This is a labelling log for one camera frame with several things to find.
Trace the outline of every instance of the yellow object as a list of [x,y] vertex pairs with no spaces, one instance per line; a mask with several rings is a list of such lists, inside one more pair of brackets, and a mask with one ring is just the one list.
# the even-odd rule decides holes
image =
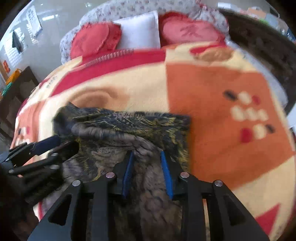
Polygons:
[[8,85],[9,83],[13,83],[20,76],[20,71],[22,72],[22,70],[20,69],[14,71],[12,75],[6,80],[6,85]]

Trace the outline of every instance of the red triangle pattern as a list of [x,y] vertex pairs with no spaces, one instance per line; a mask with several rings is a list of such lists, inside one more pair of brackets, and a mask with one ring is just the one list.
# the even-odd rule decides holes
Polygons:
[[278,203],[273,208],[256,218],[256,221],[267,235],[269,235],[272,230],[280,206],[281,204]]

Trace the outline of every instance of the cream dot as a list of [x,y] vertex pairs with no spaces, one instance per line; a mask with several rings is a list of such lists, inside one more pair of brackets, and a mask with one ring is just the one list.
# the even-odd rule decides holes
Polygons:
[[268,114],[264,109],[258,110],[258,117],[261,121],[267,121],[269,119]]
[[254,137],[257,140],[263,139],[267,135],[267,129],[263,124],[253,126]]
[[237,98],[241,101],[241,103],[248,105],[252,102],[251,96],[246,92],[242,91],[237,95]]
[[256,110],[254,110],[254,108],[250,107],[248,109],[246,109],[245,111],[245,115],[246,115],[246,118],[250,121],[256,121],[258,120],[258,115],[257,115],[257,112]]
[[246,117],[244,116],[244,111],[238,105],[233,106],[230,109],[231,116],[236,121],[244,121]]

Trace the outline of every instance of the metal screw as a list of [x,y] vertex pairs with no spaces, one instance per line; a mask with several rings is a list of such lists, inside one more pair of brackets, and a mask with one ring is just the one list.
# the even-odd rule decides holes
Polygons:
[[181,172],[180,176],[182,178],[188,178],[189,177],[189,173],[188,172]]
[[50,169],[53,169],[53,170],[58,170],[59,169],[59,165],[51,165],[49,168]]
[[79,180],[75,180],[74,182],[72,182],[72,185],[73,185],[74,187],[77,187],[77,186],[80,185],[80,183],[81,183],[81,181],[79,181]]
[[223,182],[221,180],[216,180],[214,183],[217,187],[221,187],[223,185]]
[[115,173],[114,172],[108,172],[108,173],[106,173],[106,177],[107,178],[113,178],[113,177],[115,177]]

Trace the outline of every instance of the pillow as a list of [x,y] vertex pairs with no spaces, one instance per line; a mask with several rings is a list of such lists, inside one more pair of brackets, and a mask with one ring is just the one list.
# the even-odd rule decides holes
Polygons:
[[75,35],[70,51],[71,59],[89,56],[99,51],[114,50],[121,37],[120,25],[112,22],[86,24]]
[[114,23],[121,24],[122,30],[117,49],[160,48],[157,11],[122,18]]
[[207,21],[193,20],[178,12],[159,17],[161,45],[201,41],[224,41],[225,36]]

